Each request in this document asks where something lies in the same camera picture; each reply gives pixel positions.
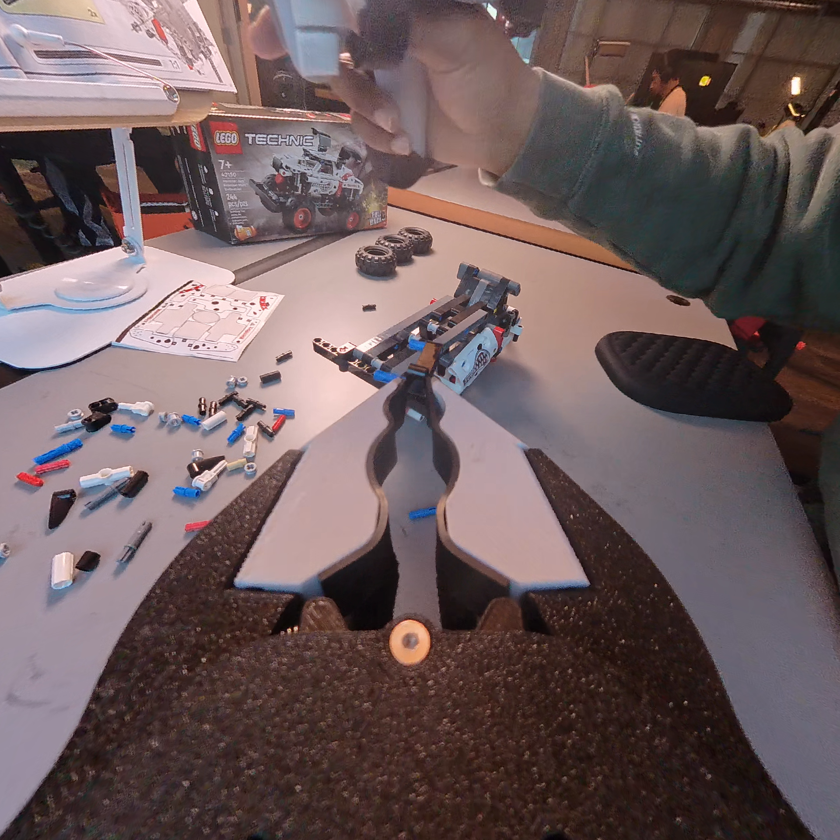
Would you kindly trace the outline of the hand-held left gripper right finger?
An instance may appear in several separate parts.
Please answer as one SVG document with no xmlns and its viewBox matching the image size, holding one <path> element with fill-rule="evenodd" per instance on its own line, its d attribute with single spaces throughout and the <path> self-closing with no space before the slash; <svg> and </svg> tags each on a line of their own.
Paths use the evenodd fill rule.
<svg viewBox="0 0 840 840">
<path fill-rule="evenodd" d="M 587 587 L 526 445 L 446 386 L 427 395 L 446 549 L 511 592 Z"/>
</svg>

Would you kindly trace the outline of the person's right forearm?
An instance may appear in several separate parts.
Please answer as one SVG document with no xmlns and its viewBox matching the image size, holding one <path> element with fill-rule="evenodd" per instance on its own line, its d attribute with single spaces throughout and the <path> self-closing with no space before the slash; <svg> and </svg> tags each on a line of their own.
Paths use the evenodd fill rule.
<svg viewBox="0 0 840 840">
<path fill-rule="evenodd" d="M 699 127 L 544 71 L 535 114 L 498 191 L 720 318 L 838 332 L 838 134 Z"/>
</svg>

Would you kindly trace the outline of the red chair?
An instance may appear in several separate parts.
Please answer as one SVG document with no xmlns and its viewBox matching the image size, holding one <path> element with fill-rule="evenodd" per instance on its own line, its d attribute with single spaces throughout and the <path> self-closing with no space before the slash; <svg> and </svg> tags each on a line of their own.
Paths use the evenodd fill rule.
<svg viewBox="0 0 840 840">
<path fill-rule="evenodd" d="M 803 331 L 758 317 L 728 321 L 737 348 L 744 353 L 763 354 L 768 358 L 789 358 L 806 347 Z"/>
</svg>

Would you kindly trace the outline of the white table with wood edge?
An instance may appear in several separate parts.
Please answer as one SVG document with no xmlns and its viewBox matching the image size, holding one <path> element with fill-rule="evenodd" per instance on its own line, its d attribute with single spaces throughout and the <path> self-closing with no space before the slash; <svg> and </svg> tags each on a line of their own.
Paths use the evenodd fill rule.
<svg viewBox="0 0 840 840">
<path fill-rule="evenodd" d="M 388 203 L 415 214 L 434 217 L 568 256 L 618 269 L 625 261 L 567 227 L 535 215 L 528 207 L 482 185 L 476 171 L 451 167 L 426 175 L 409 189 L 391 187 Z"/>
</svg>

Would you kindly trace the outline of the toy truck cardboard box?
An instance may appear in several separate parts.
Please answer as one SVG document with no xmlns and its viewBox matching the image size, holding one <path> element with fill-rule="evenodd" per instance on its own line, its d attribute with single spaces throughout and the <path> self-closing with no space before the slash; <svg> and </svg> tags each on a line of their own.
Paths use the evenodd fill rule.
<svg viewBox="0 0 840 840">
<path fill-rule="evenodd" d="M 194 226 L 226 243 L 386 226 L 388 188 L 347 114 L 218 103 L 174 141 Z"/>
</svg>

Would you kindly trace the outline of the instruction booklet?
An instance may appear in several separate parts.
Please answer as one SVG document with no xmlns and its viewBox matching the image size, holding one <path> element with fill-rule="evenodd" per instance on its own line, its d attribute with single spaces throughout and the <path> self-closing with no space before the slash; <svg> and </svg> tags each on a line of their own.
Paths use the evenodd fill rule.
<svg viewBox="0 0 840 840">
<path fill-rule="evenodd" d="M 235 92 L 198 2 L 2 1 L 2 77 Z"/>
</svg>

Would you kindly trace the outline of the white toy brick truck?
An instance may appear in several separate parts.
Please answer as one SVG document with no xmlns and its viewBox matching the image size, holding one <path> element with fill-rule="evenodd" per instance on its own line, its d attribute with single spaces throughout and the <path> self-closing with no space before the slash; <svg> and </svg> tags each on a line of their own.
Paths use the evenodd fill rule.
<svg viewBox="0 0 840 840">
<path fill-rule="evenodd" d="M 509 306 L 520 285 L 503 275 L 461 263 L 451 296 L 436 298 L 421 310 L 361 343 L 337 345 L 316 338 L 316 353 L 375 386 L 403 376 L 417 357 L 410 336 L 440 347 L 435 376 L 461 394 L 522 332 L 519 310 Z"/>
</svg>

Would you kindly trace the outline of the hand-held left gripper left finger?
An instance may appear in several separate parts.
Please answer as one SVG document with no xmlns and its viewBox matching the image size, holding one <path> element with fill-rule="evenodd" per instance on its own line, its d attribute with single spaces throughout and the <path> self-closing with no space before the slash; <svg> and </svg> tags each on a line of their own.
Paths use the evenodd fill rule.
<svg viewBox="0 0 840 840">
<path fill-rule="evenodd" d="M 396 462 L 384 385 L 304 448 L 235 579 L 238 589 L 326 589 L 385 534 L 382 485 Z"/>
</svg>

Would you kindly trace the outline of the white book stand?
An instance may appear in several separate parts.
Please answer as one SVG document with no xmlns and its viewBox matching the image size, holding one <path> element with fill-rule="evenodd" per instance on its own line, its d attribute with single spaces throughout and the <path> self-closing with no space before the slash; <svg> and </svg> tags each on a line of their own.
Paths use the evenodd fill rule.
<svg viewBox="0 0 840 840">
<path fill-rule="evenodd" d="M 189 281 L 234 281 L 229 270 L 144 243 L 132 142 L 138 128 L 199 123 L 219 92 L 156 78 L 115 85 L 2 77 L 2 132 L 110 131 L 123 219 L 115 246 L 2 280 L 2 362 L 30 370 L 71 363 L 110 345 Z"/>
</svg>

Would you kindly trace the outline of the scattered loose brick pieces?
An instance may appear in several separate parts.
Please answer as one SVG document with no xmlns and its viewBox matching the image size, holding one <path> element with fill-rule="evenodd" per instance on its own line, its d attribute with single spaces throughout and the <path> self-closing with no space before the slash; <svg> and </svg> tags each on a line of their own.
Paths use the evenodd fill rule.
<svg viewBox="0 0 840 840">
<path fill-rule="evenodd" d="M 247 426 L 245 420 L 252 417 L 254 412 L 263 413 L 266 405 L 254 399 L 241 398 L 235 387 L 246 384 L 247 379 L 244 376 L 229 377 L 227 392 L 220 402 L 207 403 L 203 398 L 198 401 L 199 416 L 160 413 L 163 427 L 175 428 L 186 424 L 200 429 L 203 433 L 210 433 L 228 421 L 228 415 L 224 410 L 227 405 L 235 405 L 239 408 L 236 416 L 237 424 L 227 436 L 227 444 L 233 446 L 237 441 L 242 440 L 245 447 L 242 456 L 240 458 L 226 455 L 206 457 L 201 450 L 194 450 L 190 462 L 186 465 L 187 482 L 173 489 L 174 497 L 196 500 L 207 494 L 221 475 L 239 469 L 246 476 L 254 476 L 257 471 L 255 457 L 259 436 L 273 438 L 286 420 L 295 416 L 291 409 L 275 409 L 269 417 L 272 424 L 267 425 L 261 417 L 255 416 L 257 424 Z M 117 402 L 109 397 L 92 402 L 86 412 L 81 410 L 69 412 L 67 421 L 56 426 L 55 431 L 56 434 L 74 434 L 75 437 L 36 456 L 32 470 L 19 472 L 16 481 L 28 487 L 39 488 L 45 484 L 43 476 L 71 467 L 68 455 L 82 448 L 81 434 L 92 434 L 106 428 L 121 439 L 131 439 L 137 432 L 136 426 L 131 423 L 114 423 L 112 416 L 115 412 L 149 417 L 154 412 L 154 405 L 149 401 Z M 71 488 L 59 489 L 53 493 L 49 503 L 48 530 L 54 531 L 67 518 L 78 497 L 77 489 L 81 490 L 82 496 L 86 499 L 85 511 L 92 512 L 113 498 L 119 497 L 126 500 L 135 498 L 147 486 L 149 477 L 146 470 L 137 469 L 132 465 L 104 467 L 89 475 L 80 476 Z"/>
</svg>

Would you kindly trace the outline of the white sticker sheet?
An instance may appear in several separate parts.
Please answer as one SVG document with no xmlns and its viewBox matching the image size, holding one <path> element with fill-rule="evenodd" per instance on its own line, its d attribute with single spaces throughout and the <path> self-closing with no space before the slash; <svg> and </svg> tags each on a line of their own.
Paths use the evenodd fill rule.
<svg viewBox="0 0 840 840">
<path fill-rule="evenodd" d="M 234 285 L 186 285 L 113 342 L 132 350 L 236 362 L 284 296 Z"/>
</svg>

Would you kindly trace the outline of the person's right hand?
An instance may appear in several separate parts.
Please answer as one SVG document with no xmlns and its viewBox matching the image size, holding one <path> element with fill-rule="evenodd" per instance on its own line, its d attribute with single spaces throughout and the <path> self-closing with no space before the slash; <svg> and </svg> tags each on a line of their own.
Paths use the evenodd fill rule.
<svg viewBox="0 0 840 840">
<path fill-rule="evenodd" d="M 427 155 L 506 174 L 538 110 L 540 74 L 477 6 L 417 11 L 407 53 L 427 77 Z"/>
</svg>

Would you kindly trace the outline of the grey desk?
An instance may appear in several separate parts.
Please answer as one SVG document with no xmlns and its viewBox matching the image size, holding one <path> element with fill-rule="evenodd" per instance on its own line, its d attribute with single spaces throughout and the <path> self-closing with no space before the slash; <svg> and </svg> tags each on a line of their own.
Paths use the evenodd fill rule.
<svg viewBox="0 0 840 840">
<path fill-rule="evenodd" d="M 376 233 L 321 245 L 284 266 L 256 267 L 291 243 L 225 246 L 196 231 L 158 240 L 181 256 L 256 271 L 245 287 L 284 296 L 238 364 L 108 348 L 2 389 L 2 829 L 35 792 L 79 722 L 112 647 L 143 597 L 207 520 L 248 485 L 227 476 L 199 500 L 173 496 L 202 435 L 155 416 L 121 439 L 85 437 L 71 467 L 44 488 L 16 481 L 60 442 L 67 410 L 103 396 L 189 411 L 227 375 L 259 374 L 292 350 L 282 381 L 257 398 L 296 411 L 273 463 L 374 390 L 312 351 L 315 337 L 366 340 L 451 291 L 462 261 L 521 283 L 524 334 L 465 394 L 527 445 L 541 448 L 642 546 L 688 607 L 731 703 L 771 776 L 813 833 L 838 838 L 838 606 L 823 557 L 767 427 L 657 413 L 607 379 L 594 347 L 616 330 L 728 342 L 698 302 L 673 304 L 647 278 L 391 207 L 388 229 L 429 229 L 433 252 L 392 280 L 354 272 Z M 376 311 L 362 306 L 376 304 Z M 59 489 L 104 467 L 149 481 L 133 499 L 86 512 L 80 489 L 48 530 Z"/>
</svg>

